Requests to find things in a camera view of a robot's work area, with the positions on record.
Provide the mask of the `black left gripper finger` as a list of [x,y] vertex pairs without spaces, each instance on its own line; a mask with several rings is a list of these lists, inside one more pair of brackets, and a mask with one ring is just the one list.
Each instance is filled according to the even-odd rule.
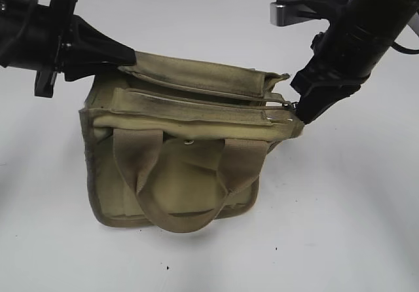
[[131,65],[136,65],[134,49],[109,38],[80,16],[75,16],[75,76],[90,76]]

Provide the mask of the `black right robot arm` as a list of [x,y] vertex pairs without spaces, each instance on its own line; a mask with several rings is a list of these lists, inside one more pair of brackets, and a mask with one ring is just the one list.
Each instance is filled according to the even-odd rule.
[[418,10],[418,0],[305,0],[310,18],[327,19],[314,55],[291,82],[305,124],[357,92]]

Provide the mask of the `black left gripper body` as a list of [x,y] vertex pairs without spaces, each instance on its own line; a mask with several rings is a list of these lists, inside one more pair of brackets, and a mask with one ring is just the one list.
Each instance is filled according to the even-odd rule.
[[64,70],[64,50],[71,47],[71,20],[78,0],[24,0],[24,13],[19,27],[19,43],[23,44],[23,65],[36,71],[34,94],[51,98],[58,73]]

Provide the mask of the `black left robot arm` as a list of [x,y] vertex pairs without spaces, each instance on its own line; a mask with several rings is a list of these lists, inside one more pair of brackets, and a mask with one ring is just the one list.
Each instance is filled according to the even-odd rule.
[[1,0],[1,67],[36,72],[34,94],[52,98],[66,81],[136,64],[134,50],[74,13],[78,0]]

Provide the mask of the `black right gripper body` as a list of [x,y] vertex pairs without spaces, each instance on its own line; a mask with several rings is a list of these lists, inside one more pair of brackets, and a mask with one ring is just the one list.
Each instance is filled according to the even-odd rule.
[[328,35],[325,32],[319,32],[313,38],[310,48],[313,50],[314,55],[310,61],[323,63],[328,68],[329,82],[331,83],[362,85],[363,77],[349,74],[343,68],[347,62],[345,52],[337,52],[334,45],[328,44],[327,39]]

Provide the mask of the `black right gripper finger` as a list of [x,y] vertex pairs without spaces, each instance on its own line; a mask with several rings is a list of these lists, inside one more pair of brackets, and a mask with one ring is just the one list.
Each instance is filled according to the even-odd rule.
[[329,81],[328,68],[323,63],[309,61],[303,69],[295,74],[290,86],[298,94],[309,94],[315,88],[324,86]]
[[296,106],[296,116],[305,124],[310,124],[336,102],[354,93],[352,84],[326,82],[296,82],[300,100]]

